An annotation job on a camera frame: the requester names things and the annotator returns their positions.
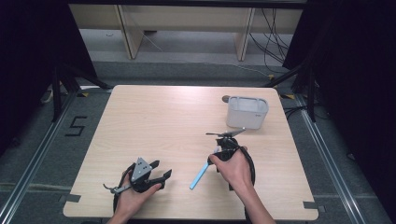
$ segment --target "plastic container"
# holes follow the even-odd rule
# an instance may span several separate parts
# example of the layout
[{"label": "plastic container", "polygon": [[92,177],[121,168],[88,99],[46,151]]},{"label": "plastic container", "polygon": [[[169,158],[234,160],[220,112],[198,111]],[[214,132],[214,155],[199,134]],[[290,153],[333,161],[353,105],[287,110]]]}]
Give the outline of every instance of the plastic container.
[{"label": "plastic container", "polygon": [[232,96],[228,100],[227,125],[260,129],[267,113],[268,103],[264,99]]}]

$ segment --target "light wood tabletop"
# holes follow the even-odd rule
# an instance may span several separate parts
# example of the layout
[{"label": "light wood tabletop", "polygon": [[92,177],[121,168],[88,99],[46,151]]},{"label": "light wood tabletop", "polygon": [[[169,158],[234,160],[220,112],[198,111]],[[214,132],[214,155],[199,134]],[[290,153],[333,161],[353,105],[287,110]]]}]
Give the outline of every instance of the light wood tabletop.
[{"label": "light wood tabletop", "polygon": [[151,178],[172,169],[165,188],[151,197],[136,218],[245,219],[244,205],[214,165],[191,190],[192,180],[216,147],[216,136],[233,131],[226,125],[224,95],[265,99],[269,111],[259,130],[235,139],[247,146],[256,168],[255,189],[276,220],[314,220],[317,209],[304,208],[314,198],[278,94],[267,88],[192,86],[117,86],[107,102],[81,165],[67,217],[111,217],[113,194],[122,172],[142,157],[159,160]]}]

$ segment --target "table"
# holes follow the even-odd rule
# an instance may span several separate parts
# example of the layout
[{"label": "table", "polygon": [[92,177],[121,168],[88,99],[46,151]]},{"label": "table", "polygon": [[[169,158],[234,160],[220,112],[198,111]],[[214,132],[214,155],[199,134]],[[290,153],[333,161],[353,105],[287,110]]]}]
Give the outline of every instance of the table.
[{"label": "table", "polygon": [[244,219],[244,206],[210,166],[194,190],[191,181],[216,146],[215,136],[227,127],[223,95],[261,97],[269,112],[262,127],[236,136],[255,162],[256,185],[263,203],[277,220],[314,220],[313,202],[303,166],[274,89],[186,86],[117,86],[106,105],[81,165],[67,217],[111,217],[113,195],[103,184],[117,186],[121,173],[138,157],[160,160],[151,178],[169,169],[165,188],[136,214],[136,218]]}]

